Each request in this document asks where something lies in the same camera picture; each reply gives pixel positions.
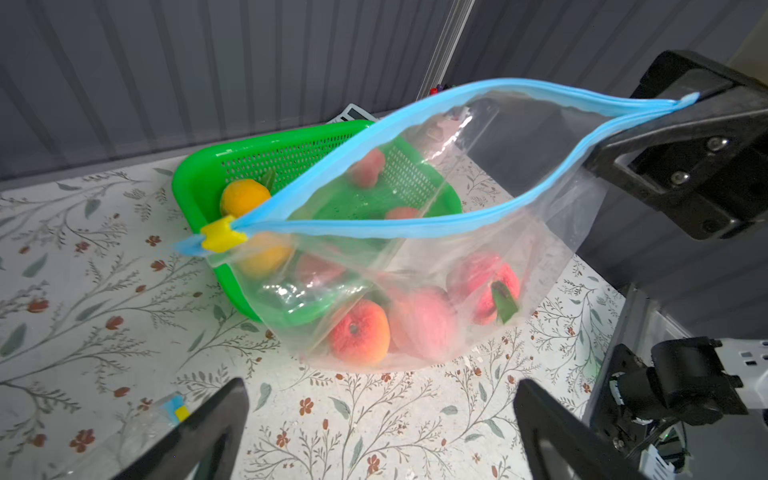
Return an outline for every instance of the table surface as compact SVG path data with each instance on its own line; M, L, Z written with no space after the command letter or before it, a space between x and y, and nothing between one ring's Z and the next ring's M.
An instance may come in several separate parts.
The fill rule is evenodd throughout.
M624 298L577 257L530 319L453 363L321 371L174 252L181 160L0 194L0 477L56 478L153 400L193 409L236 376L251 413L234 478L530 478L518 381L583 411ZM465 211L508 198L468 159L449 181Z

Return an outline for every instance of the peach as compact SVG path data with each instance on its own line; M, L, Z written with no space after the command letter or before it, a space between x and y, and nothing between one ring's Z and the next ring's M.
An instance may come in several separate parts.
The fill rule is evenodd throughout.
M458 325L448 295L437 286L423 286L392 299L389 328L392 342L403 352L444 362L451 352Z
M421 212L415 208L397 207L387 212L384 218L386 220L406 220L409 218L419 218L420 216L422 216Z
M303 254L296 262L296 279L308 288L322 288L344 273L343 266L329 262L309 253Z
M384 171L386 159L378 148L374 148L368 154L351 166L346 172L349 179L360 188L373 188L379 181L379 174Z
M350 365L372 366L389 349L389 324L384 309L362 299L328 334L331 353Z
M488 325L496 320L492 283L502 282L513 298L520 296L520 280L496 253L477 252L469 255L451 270L445 282L454 303L463 302L476 290L482 290L472 314L472 321L478 325Z

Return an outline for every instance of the cable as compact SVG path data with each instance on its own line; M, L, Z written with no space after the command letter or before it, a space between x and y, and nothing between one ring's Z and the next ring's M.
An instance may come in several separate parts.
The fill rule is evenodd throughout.
M661 420L655 427L651 429L648 435L645 436L642 442L638 443L633 449L627 453L627 460L635 460L640 454L648 448L651 443L656 442L662 433L664 433L672 425L678 423L678 419L664 419Z

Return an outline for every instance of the yellow orange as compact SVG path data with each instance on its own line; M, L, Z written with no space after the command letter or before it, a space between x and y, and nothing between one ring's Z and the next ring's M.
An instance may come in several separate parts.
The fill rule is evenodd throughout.
M252 178L235 180L221 194L221 214L242 217L270 197L270 191Z
M285 235L259 233L254 235L243 248L253 249L253 255L237 262L240 271L259 280L275 273L291 256L293 248Z

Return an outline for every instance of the plastic wrapper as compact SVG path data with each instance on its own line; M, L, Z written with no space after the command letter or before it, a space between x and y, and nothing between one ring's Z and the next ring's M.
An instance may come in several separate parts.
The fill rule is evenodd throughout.
M348 140L235 220L249 240L208 260L230 265L262 321L314 366L448 362L530 316L586 237L604 196L581 168L591 147L694 100L526 80L455 88ZM435 141L446 121L455 131ZM463 213L445 179L464 155L512 200Z
M152 448L188 415L184 398L174 392L156 402L143 400L118 418L120 430L95 449L79 455L76 462L50 478L104 480L113 478ZM180 418L179 408L184 414Z

